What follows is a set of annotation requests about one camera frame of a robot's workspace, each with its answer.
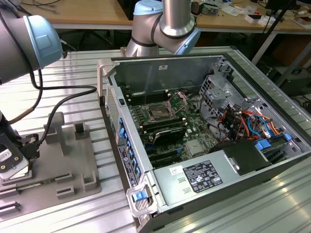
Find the slotted aluminum surface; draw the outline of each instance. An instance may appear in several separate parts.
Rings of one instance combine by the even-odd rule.
[[[311,133],[309,116],[299,113],[295,103],[282,96],[269,81],[264,80],[263,74],[241,53],[230,47],[197,48],[193,52],[227,52],[308,133]],[[119,57],[119,51],[71,53],[66,59],[43,70],[44,85],[96,86],[97,60],[112,56]],[[238,82],[237,85],[247,96],[251,97],[254,94],[243,82]],[[8,119],[32,106],[38,95],[30,83],[29,76],[0,86],[0,90],[0,109]],[[20,133],[42,130],[53,106],[62,98],[79,91],[81,90],[45,91],[38,108],[15,124],[14,128]],[[97,94],[68,101],[59,110],[64,112],[66,125],[83,120],[90,126],[102,191],[80,200],[1,222],[0,232],[136,232],[97,103]],[[310,193],[309,159],[270,182],[169,224],[158,232],[311,232]]]

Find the chipset heatsink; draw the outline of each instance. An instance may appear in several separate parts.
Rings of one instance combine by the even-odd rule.
[[[204,152],[203,147],[201,146],[201,144],[199,143],[197,139],[186,142],[186,145],[192,156],[195,156],[197,154]]]

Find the wooden table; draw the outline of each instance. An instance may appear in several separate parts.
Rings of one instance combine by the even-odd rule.
[[[32,1],[24,0],[24,3],[32,3]],[[57,29],[132,29],[133,22],[127,19],[117,0],[61,0],[54,5],[59,14],[22,4],[31,14],[47,18]],[[250,0],[245,0],[239,5],[244,7],[248,5],[256,6],[262,15],[265,15],[267,11]],[[257,63],[277,34],[311,34],[311,30],[306,30],[295,24],[292,18],[293,16],[285,16],[285,20],[277,25],[254,57],[254,63]],[[223,11],[219,12],[219,16],[198,16],[197,26],[204,32],[262,33],[263,31],[262,26],[247,22],[244,16],[234,17]]]

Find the warning label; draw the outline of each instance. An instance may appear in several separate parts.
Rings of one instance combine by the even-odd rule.
[[[185,167],[184,173],[196,193],[223,183],[210,160]]]

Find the blue latch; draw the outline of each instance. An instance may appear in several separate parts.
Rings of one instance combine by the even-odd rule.
[[[147,198],[148,198],[148,196],[147,196],[147,193],[145,190],[137,192],[137,193],[133,193],[134,202],[137,202],[140,200],[145,200]]]
[[[124,128],[121,128],[119,135],[120,135],[120,137],[124,136]]]
[[[290,141],[292,139],[292,137],[288,133],[284,134],[284,137],[287,141]]]
[[[259,142],[257,142],[256,144],[256,147],[259,149],[259,150],[263,150],[265,148],[268,148],[270,147],[271,144],[268,142],[267,139],[263,139],[263,140],[260,140]]]

